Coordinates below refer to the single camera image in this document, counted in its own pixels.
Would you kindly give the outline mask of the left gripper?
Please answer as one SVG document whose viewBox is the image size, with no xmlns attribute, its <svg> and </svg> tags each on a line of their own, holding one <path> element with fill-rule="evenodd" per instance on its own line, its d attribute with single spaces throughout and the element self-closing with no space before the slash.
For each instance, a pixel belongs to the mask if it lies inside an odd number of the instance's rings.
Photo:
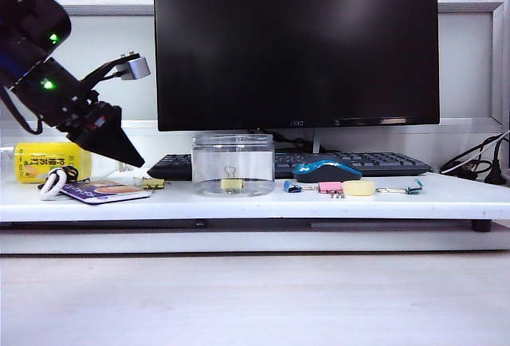
<svg viewBox="0 0 510 346">
<path fill-rule="evenodd" d="M 120 127 L 120 118 L 120 107 L 102 100 L 90 101 L 72 111 L 57 129 L 87 151 L 142 167 L 145 160 Z"/>
</svg>

